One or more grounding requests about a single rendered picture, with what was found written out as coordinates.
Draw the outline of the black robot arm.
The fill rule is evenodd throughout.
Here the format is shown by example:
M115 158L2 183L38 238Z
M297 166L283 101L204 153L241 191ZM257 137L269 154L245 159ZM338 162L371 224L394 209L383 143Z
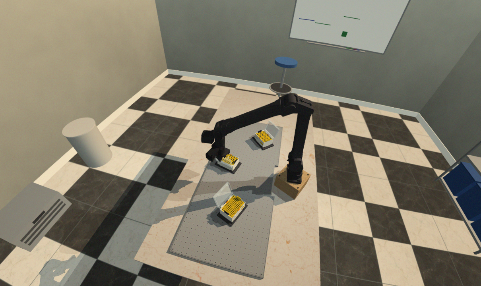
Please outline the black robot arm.
M306 139L311 115L314 113L311 100L305 99L295 94L286 94L279 97L274 102L253 109L231 119L218 121L213 130L204 130L201 134L201 143L209 143L211 149L206 153L206 158L214 162L217 155L225 153L225 136L239 128L269 119L273 116L287 116L298 114L293 141L293 148L288 155L287 182L302 183L303 174L303 148ZM214 142L215 138L215 142ZM214 142L214 143L213 143ZM222 147L218 148L215 145Z

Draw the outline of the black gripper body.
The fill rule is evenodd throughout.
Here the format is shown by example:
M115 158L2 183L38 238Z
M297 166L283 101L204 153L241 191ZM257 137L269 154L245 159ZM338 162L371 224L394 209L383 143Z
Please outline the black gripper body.
M225 145L223 145L222 147L219 147L219 146L217 146L217 145L215 145L215 146L218 147L218 148L222 148L222 147L225 146ZM221 157L226 158L226 155L227 155L227 154L229 155L229 153L230 153L230 149L228 149L228 148L225 147L225 153L224 153L222 156L217 155L217 157L219 157L219 158L221 158Z

